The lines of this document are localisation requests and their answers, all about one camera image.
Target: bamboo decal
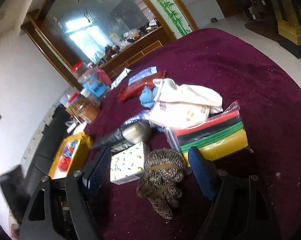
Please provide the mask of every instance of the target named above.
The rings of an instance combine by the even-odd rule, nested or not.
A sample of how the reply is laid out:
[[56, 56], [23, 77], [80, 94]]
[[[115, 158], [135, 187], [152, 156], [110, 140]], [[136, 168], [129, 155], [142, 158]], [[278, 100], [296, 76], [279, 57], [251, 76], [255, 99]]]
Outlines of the bamboo decal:
[[173, 10], [173, 7], [176, 6], [174, 3], [168, 0], [156, 0], [157, 3], [164, 9], [165, 13], [168, 15], [170, 20], [176, 26], [178, 31], [182, 36], [185, 36], [188, 33], [191, 33], [191, 30], [185, 29], [183, 26], [183, 17], [180, 13]]

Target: metal screw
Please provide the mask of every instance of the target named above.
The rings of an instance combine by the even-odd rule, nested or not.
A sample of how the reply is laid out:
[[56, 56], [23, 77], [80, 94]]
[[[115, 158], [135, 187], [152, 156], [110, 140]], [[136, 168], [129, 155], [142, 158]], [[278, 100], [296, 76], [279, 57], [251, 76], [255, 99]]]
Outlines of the metal screw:
[[46, 182], [49, 180], [49, 177], [47, 175], [43, 176], [42, 177], [42, 182]]
[[80, 176], [81, 174], [82, 174], [81, 171], [74, 171], [74, 173], [73, 173], [74, 177], [78, 177], [78, 176]]
[[251, 178], [253, 181], [259, 181], [259, 178], [257, 175], [252, 175]]
[[218, 173], [219, 176], [222, 176], [222, 177], [227, 175], [227, 172], [224, 171], [224, 170], [219, 170], [219, 171], [217, 171], [217, 173]]

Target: gold pillar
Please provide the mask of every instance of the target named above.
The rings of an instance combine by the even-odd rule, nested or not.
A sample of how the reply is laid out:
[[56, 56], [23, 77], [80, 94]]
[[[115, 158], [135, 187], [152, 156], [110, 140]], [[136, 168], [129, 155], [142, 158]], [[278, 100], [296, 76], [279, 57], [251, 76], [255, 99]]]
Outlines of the gold pillar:
[[292, 0], [271, 0], [280, 35], [301, 45], [301, 10]]

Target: floor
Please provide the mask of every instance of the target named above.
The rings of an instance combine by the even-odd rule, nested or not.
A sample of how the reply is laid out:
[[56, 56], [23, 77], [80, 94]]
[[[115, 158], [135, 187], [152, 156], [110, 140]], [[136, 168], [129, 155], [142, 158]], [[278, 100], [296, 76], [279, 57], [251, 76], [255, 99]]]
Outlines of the floor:
[[297, 59], [277, 42], [247, 30], [244, 26], [246, 22], [244, 15], [236, 15], [210, 23], [201, 29], [217, 28], [251, 44], [279, 65], [301, 88], [301, 59]]

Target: white patterned box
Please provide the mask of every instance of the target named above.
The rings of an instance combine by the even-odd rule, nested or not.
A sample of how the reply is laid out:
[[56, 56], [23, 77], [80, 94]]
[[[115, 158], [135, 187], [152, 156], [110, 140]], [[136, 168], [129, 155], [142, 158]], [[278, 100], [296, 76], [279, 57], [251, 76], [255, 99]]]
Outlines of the white patterned box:
[[143, 142], [111, 157], [110, 182], [121, 185], [139, 179], [144, 173], [149, 147]]

